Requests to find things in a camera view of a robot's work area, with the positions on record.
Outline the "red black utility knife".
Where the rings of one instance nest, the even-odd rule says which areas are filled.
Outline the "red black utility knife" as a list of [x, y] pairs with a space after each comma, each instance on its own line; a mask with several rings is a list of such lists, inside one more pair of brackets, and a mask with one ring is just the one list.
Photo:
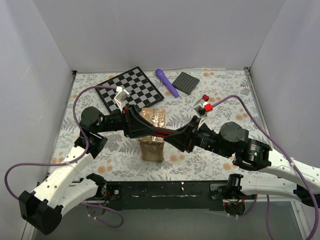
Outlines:
[[205, 102], [207, 102], [209, 99], [210, 99], [210, 97], [208, 95], [206, 95], [206, 94], [204, 94], [202, 96], [202, 100], [204, 100]]

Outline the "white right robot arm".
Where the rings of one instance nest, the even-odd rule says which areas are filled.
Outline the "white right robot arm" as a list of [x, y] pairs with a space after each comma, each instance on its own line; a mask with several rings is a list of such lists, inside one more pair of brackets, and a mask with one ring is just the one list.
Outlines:
[[213, 192], [223, 199], [248, 195], [273, 195], [291, 198], [310, 207], [320, 206], [320, 170], [290, 160], [268, 144], [249, 138], [249, 132], [235, 122], [222, 125], [219, 133], [199, 124], [194, 117], [187, 125], [165, 135], [164, 141], [182, 152], [199, 147], [219, 156], [234, 157], [239, 169], [274, 175], [255, 179], [233, 173], [226, 185]]

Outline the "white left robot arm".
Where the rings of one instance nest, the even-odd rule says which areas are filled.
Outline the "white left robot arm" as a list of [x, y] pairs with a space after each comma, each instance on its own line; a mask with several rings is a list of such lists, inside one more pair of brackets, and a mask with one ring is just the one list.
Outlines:
[[109, 197], [106, 180], [95, 173], [74, 188], [69, 187], [104, 148], [108, 140], [100, 135], [102, 132], [123, 131], [126, 137], [135, 139], [159, 136], [161, 131], [144, 119], [133, 105], [109, 115], [89, 106], [82, 111], [79, 125], [82, 133], [67, 155], [66, 163], [32, 192], [23, 191], [18, 198], [22, 218], [44, 235], [52, 233], [63, 215], [82, 201]]

